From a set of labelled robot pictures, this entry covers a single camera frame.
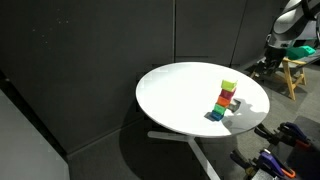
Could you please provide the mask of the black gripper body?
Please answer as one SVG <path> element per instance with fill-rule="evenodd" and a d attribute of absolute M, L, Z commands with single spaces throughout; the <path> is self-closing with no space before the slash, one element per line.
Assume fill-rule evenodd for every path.
<path fill-rule="evenodd" d="M 267 47 L 264 53 L 265 59 L 258 63 L 255 72 L 259 75 L 270 76 L 279 67 L 285 55 L 285 49 Z"/>

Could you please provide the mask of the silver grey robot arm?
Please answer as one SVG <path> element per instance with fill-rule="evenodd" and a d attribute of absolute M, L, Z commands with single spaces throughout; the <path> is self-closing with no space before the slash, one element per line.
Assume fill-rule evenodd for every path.
<path fill-rule="evenodd" d="M 299 41 L 319 40 L 319 15 L 320 0 L 289 0 L 266 37 L 264 56 L 255 72 L 270 75 Z"/>

